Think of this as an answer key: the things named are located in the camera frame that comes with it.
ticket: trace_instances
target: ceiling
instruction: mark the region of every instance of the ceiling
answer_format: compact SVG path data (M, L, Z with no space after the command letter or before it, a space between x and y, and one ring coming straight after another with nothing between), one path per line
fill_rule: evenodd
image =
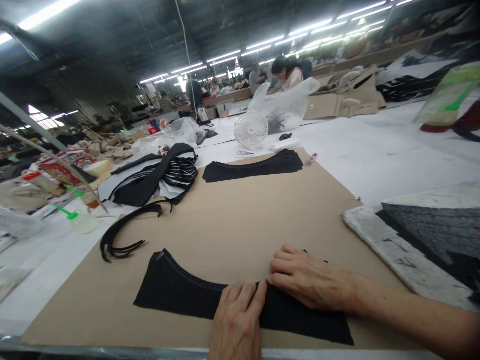
M128 81L135 82L171 73L174 70L241 50L278 36L286 36L299 28L341 14L371 6L381 0L81 0L57 16L52 17L32 30L24 31L16 26L32 14L45 9L58 0L0 0L0 28L9 31L38 58L35 61L17 41L0 45L0 91L16 87L12 94L29 95L19 100L22 106L35 101L32 81L46 85L48 76L65 74L82 77L77 68L115 68L128 73ZM396 17L418 9L447 7L464 3L464 0L415 0L408 6L397 9ZM385 20L385 11L373 15L368 21ZM182 21L185 28L186 42ZM346 26L353 29L358 21ZM296 41L301 49L322 36L343 34L348 29L336 28L317 35L308 35ZM242 67L255 62L273 59L291 51L291 43L272 46L270 49L241 57ZM225 72L235 65L229 61L217 65L215 70ZM194 73L203 79L211 76L211 67ZM55 96L43 99L51 104L52 113L69 111ZM0 106L0 121L8 117Z

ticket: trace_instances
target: green nozzle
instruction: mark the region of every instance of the green nozzle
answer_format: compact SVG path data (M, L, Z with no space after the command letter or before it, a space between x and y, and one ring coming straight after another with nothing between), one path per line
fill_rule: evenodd
M58 206L57 204L52 204L54 207L56 207L58 210L64 212L65 214L67 214L68 216L66 217L68 220L73 220L75 219L78 214L76 212L69 212L67 210L65 210L63 207L60 207Z
M74 189L73 187L68 185L65 185L65 187L69 190L72 190L77 198L81 198L83 195L85 195L85 191L78 191L77 189Z

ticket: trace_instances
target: white desk fan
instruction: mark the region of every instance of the white desk fan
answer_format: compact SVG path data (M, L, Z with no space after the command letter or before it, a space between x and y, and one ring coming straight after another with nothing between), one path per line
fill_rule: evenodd
M233 133L238 141L235 157L248 158L263 149L262 142L269 134L269 122L260 112L249 111L238 118Z

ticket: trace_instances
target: dark hair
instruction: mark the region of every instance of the dark hair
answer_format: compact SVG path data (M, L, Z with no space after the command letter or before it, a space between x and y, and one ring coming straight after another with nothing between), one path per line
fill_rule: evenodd
M300 64L297 62L297 59L294 56L285 57L279 56L273 62L271 66L271 73L272 74L280 74L284 69L286 69L286 73L288 74L295 68L302 68Z

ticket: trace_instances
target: hand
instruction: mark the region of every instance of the hand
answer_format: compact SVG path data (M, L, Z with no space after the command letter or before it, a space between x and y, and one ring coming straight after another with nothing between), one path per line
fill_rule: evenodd
M355 312L355 276L283 245L270 263L268 282L310 309Z
M259 319L266 295L265 280L258 289L243 282L223 290L213 319L209 360L262 359Z

